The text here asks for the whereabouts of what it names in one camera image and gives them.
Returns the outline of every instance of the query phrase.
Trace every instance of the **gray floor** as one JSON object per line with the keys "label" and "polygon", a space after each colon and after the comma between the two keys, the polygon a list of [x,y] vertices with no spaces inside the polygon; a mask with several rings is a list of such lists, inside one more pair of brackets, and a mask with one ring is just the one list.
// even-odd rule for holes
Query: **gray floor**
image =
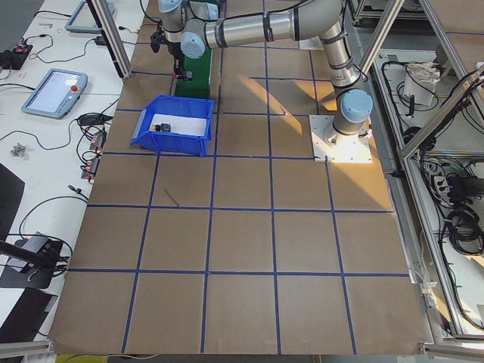
{"label": "gray floor", "polygon": [[[24,34],[33,15],[38,11],[43,0],[0,0],[0,51],[13,48]],[[362,27],[353,28],[347,21],[350,34],[350,45],[355,59],[361,58],[361,50],[366,47],[373,34],[373,23],[364,23]],[[383,48],[433,50],[438,45],[436,37],[428,24],[421,21],[398,21]],[[310,363],[307,355],[159,355],[145,363]],[[385,356],[325,356],[322,363],[425,363],[430,361],[424,356],[397,357]],[[110,358],[110,363],[124,363],[123,358]],[[447,360],[448,363],[461,361]]]}

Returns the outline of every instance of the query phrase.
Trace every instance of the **metal post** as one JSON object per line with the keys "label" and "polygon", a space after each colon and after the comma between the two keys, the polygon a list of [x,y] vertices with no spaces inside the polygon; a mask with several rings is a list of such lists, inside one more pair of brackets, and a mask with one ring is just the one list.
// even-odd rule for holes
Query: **metal post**
{"label": "metal post", "polygon": [[467,361],[484,361],[484,349],[465,348],[463,346],[443,346],[423,344],[422,350],[430,357],[464,359]]}
{"label": "metal post", "polygon": [[371,37],[370,44],[368,45],[367,51],[363,58],[361,59],[360,69],[363,73],[368,73],[375,57],[380,51],[381,45],[385,40],[396,16],[399,14],[400,9],[403,6],[405,0],[389,0],[388,5],[385,7],[380,21],[378,22],[377,28],[375,29],[373,36]]}
{"label": "metal post", "polygon": [[52,352],[51,342],[0,343],[0,359]]}
{"label": "metal post", "polygon": [[422,142],[429,138],[442,124],[444,118],[451,112],[465,92],[466,88],[464,86],[459,87],[452,97],[439,108],[439,112],[402,148],[400,155],[403,159],[408,159],[415,154]]}
{"label": "metal post", "polygon": [[123,46],[123,41],[119,36],[118,29],[114,23],[113,16],[109,11],[106,0],[87,0],[89,10],[95,19],[101,35],[106,42],[107,50],[113,60],[114,67],[120,78],[132,76],[132,65]]}

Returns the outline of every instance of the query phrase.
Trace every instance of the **blue crate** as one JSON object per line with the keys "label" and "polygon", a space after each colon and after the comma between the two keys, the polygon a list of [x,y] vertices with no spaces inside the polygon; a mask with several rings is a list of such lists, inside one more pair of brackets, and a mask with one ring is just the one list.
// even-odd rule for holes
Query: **blue crate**
{"label": "blue crate", "polygon": [[[155,150],[157,153],[173,151],[204,157],[212,139],[213,104],[213,100],[157,96],[141,112],[130,145],[140,144],[145,149]],[[203,136],[193,136],[150,130],[151,122],[157,114],[205,119],[205,133]]]}

